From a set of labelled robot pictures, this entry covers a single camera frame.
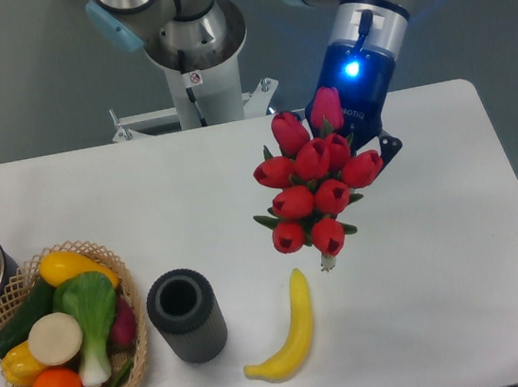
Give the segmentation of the blue Robotiq gripper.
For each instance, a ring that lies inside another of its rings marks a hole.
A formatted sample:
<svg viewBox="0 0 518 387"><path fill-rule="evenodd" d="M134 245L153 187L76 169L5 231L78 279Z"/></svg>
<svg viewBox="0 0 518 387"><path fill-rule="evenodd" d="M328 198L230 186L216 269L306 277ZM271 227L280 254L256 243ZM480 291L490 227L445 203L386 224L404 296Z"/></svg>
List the blue Robotiq gripper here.
<svg viewBox="0 0 518 387"><path fill-rule="evenodd" d="M409 11L394 0L341 0L336 14L316 87L337 89L353 150L378 137L384 171L402 149L381 117Z"/></svg>

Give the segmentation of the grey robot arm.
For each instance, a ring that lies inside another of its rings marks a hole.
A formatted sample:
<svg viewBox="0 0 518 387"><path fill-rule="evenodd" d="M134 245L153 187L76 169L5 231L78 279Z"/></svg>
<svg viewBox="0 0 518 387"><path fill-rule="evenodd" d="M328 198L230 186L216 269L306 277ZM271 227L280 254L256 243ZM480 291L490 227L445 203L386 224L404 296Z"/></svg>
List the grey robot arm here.
<svg viewBox="0 0 518 387"><path fill-rule="evenodd" d="M384 130L382 110L414 0L283 1L336 8L317 84L337 89L351 149L377 140L383 161L392 161L402 141ZM258 114L258 103L241 92L246 26L233 2L89 0L85 9L109 42L129 53L144 49L163 70L182 129Z"/></svg>

